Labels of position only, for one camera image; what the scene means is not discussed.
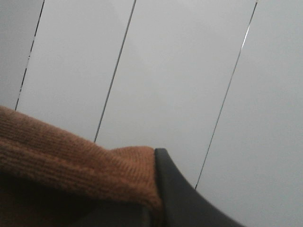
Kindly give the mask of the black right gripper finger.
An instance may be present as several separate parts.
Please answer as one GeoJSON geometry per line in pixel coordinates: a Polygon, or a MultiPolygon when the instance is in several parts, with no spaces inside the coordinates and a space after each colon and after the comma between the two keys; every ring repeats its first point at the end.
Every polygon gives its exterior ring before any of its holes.
{"type": "Polygon", "coordinates": [[[155,149],[156,182],[165,227],[241,227],[201,196],[164,148],[155,149]]]}

